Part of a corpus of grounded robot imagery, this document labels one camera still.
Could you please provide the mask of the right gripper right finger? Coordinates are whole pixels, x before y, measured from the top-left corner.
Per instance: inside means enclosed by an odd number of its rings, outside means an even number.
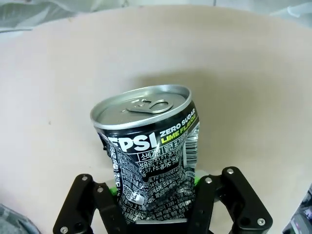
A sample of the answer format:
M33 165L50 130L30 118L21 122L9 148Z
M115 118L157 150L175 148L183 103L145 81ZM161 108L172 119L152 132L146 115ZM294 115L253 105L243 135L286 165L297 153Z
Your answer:
M266 234L273 225L273 218L237 167L226 167L220 175L203 176L195 184L195 193L189 234L212 233L210 223L217 201L226 207L233 221L231 234Z

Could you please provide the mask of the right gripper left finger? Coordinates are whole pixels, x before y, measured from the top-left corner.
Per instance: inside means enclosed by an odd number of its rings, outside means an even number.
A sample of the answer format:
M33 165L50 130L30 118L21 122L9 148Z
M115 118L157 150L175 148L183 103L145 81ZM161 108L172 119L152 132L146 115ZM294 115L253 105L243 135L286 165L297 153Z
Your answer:
M89 174L78 175L63 203L53 227L55 234L92 234L95 210L109 234L135 234L134 224L127 224L117 193L106 183L97 183Z

